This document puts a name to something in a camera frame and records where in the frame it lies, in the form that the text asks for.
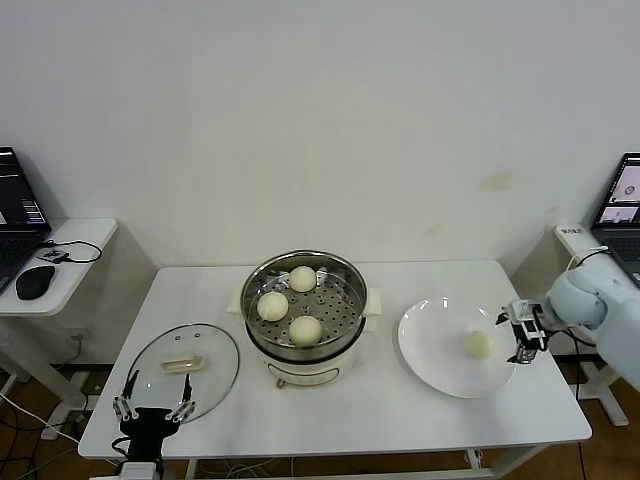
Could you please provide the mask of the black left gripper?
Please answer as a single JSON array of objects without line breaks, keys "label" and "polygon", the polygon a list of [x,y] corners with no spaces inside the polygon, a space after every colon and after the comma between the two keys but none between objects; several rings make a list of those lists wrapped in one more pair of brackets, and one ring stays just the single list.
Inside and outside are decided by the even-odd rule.
[{"label": "black left gripper", "polygon": [[127,459],[130,461],[160,461],[162,445],[166,438],[177,433],[180,423],[195,410],[192,400],[190,375],[184,380],[181,400],[171,410],[167,408],[135,407],[131,396],[139,371],[135,370],[126,380],[112,407],[120,422],[120,432],[129,439]]}]

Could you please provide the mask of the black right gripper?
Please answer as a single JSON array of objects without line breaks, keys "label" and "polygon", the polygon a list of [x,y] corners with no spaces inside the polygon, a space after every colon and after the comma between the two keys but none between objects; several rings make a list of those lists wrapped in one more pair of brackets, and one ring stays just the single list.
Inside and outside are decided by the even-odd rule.
[{"label": "black right gripper", "polygon": [[[495,322],[495,325],[514,322],[514,316],[508,311],[502,311]],[[522,339],[520,343],[524,349],[518,348],[516,352],[507,359],[512,364],[531,364],[536,358],[538,351],[547,350],[547,334],[540,322],[536,318],[526,319],[521,322]]]}]

